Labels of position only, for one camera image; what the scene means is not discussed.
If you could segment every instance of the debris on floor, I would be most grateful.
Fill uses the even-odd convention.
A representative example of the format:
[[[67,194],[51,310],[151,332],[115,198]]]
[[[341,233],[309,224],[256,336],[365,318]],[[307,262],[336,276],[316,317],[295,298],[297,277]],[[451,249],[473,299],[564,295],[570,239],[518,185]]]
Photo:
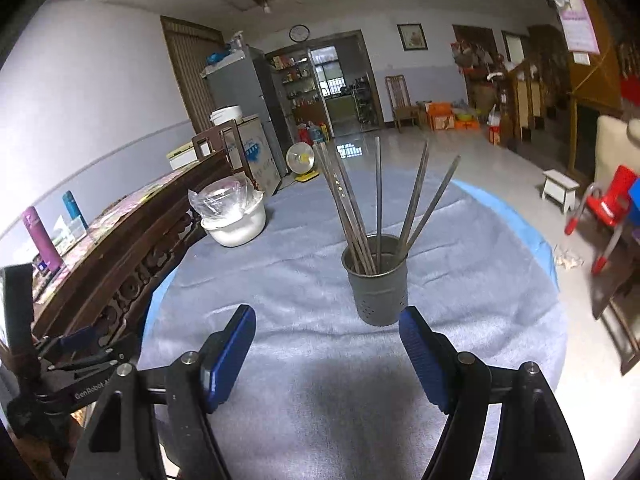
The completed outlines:
[[[573,269],[574,267],[581,267],[584,260],[572,250],[556,245],[554,247],[554,263],[556,267]]]

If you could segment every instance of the picture frame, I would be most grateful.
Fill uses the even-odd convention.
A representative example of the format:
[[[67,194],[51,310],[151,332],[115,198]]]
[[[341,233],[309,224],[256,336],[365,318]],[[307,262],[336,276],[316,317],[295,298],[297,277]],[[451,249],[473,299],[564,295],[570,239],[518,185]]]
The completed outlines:
[[[428,50],[427,40],[420,23],[399,23],[398,34],[405,50]]]

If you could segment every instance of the purple tumbler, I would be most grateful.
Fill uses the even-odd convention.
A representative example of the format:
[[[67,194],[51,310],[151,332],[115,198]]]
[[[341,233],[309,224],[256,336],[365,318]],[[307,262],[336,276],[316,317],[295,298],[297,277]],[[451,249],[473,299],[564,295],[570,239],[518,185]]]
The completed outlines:
[[[40,251],[42,261],[49,267],[50,272],[56,272],[62,266],[62,258],[53,245],[47,230],[44,228],[36,208],[28,207],[22,213],[22,222],[31,236],[31,240]]]

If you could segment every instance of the bolt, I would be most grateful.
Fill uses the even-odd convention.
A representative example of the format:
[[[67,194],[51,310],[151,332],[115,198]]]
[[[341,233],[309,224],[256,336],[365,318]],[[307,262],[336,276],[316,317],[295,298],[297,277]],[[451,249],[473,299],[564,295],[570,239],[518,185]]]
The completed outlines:
[[[192,365],[197,360],[198,360],[198,353],[193,350],[189,350],[188,352],[185,352],[180,356],[180,361],[182,361],[183,364],[186,364],[186,365]]]
[[[524,363],[524,369],[531,375],[535,375],[540,371],[540,367],[533,361]]]
[[[463,365],[472,365],[476,362],[476,356],[471,352],[460,352],[458,354],[458,361]]]
[[[129,363],[124,363],[124,364],[121,364],[120,366],[118,366],[118,368],[116,370],[116,373],[120,377],[125,377],[125,376],[129,375],[132,370],[133,370],[133,366],[131,366]]]

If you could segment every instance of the red plastic child seat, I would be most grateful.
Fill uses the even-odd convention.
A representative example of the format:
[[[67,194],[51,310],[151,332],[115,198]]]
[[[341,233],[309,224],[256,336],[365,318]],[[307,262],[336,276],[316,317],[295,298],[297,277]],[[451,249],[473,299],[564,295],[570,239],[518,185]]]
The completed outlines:
[[[616,173],[613,176],[613,180],[600,198],[594,197],[593,193],[599,189],[594,182],[591,184],[582,197],[580,207],[569,218],[569,221],[564,228],[564,234],[570,235],[574,232],[575,227],[578,225],[578,220],[584,211],[584,206],[587,205],[589,209],[596,215],[596,218],[603,222],[604,225],[613,228],[613,236],[607,245],[605,251],[596,258],[596,261],[591,267],[591,273],[597,274],[607,263],[607,259],[612,253],[614,247],[620,239],[622,234],[623,221],[631,208],[631,198],[629,197],[629,189],[633,186],[634,182],[638,179],[638,176],[626,166],[618,166]]]

